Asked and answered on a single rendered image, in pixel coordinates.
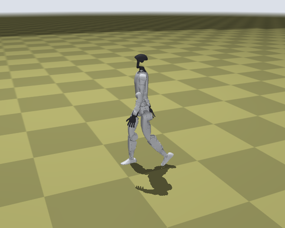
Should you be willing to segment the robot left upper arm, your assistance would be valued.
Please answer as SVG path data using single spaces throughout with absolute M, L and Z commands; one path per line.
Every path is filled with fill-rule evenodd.
M 146 74 L 139 75 L 139 92 L 135 94 L 136 98 L 138 98 L 139 93 L 142 93 L 144 95 L 146 79 L 147 79 Z

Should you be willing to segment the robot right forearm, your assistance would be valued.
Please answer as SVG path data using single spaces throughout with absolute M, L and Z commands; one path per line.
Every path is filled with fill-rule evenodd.
M 146 104 L 147 104 L 148 106 L 150 106 L 148 97 L 147 97 L 147 99 L 144 99 L 144 100 L 146 101 Z

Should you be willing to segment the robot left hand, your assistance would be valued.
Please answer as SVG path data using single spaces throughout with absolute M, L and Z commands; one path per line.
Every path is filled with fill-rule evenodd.
M 137 115 L 138 115 L 138 113 L 137 113 Z M 128 119 L 126 120 L 126 121 L 129 120 L 129 122 L 130 122 L 130 124 L 129 124 L 129 122 L 128 122 L 128 124 L 127 124 L 127 125 L 129 125 L 129 127 L 130 127 L 130 125 L 132 124 L 131 127 L 133 126 L 133 128 L 134 128 L 137 115 L 135 116 L 135 115 L 133 115 L 133 113 L 132 113 L 132 116 L 130 116 L 130 118 L 128 118 Z M 134 123 L 134 124 L 133 124 L 133 123 Z

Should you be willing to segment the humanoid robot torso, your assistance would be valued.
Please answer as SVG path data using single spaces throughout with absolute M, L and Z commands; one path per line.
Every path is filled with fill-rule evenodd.
M 144 72 L 144 71 L 140 70 L 140 72 L 137 72 L 135 74 L 135 77 L 134 77 L 135 94 L 139 92 L 139 75 L 140 74 L 146 74 L 146 76 L 147 76 L 147 79 L 146 79 L 146 82 L 145 82 L 145 90 L 144 90 L 144 95 L 143 95 L 143 102 L 141 104 L 140 111 L 138 112 L 139 115 L 142 115 L 144 110 L 148 110 L 148 112 L 150 112 L 149 111 L 150 109 L 149 109 L 149 106 L 146 104 L 146 101 L 144 100 L 144 99 L 147 99 L 147 96 L 148 96 L 148 73 L 147 72 Z

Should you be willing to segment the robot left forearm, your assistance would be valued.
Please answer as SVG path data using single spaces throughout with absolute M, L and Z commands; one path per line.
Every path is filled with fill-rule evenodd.
M 133 112 L 133 115 L 137 115 L 137 113 L 140 111 L 140 107 L 141 107 L 141 104 L 143 102 L 143 94 L 142 93 L 139 93 L 138 94 L 138 99 L 136 100 L 136 104 L 135 104 L 135 108 L 134 108 L 134 112 Z

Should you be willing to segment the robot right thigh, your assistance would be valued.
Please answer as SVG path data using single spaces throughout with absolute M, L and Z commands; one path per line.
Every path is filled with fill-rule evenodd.
M 134 110 L 133 110 L 134 111 Z M 132 115 L 131 115 L 132 116 Z M 138 114 L 138 116 L 141 116 L 141 115 L 139 115 Z M 132 140 L 132 141 L 136 141 L 137 139 L 138 139 L 138 134 L 137 133 L 135 133 L 134 131 L 135 131 L 135 129 L 136 129 L 136 127 L 137 127 L 137 124 L 138 124 L 138 117 L 136 117 L 136 122 L 135 122 L 135 125 L 134 125 L 134 128 L 133 128 L 133 126 L 131 127 L 131 125 L 130 125 L 130 127 L 129 127 L 129 125 L 128 125 L 128 135 L 129 135 L 129 138 Z M 130 122 L 129 122 L 129 124 L 130 124 Z M 134 123 L 133 123 L 134 124 Z

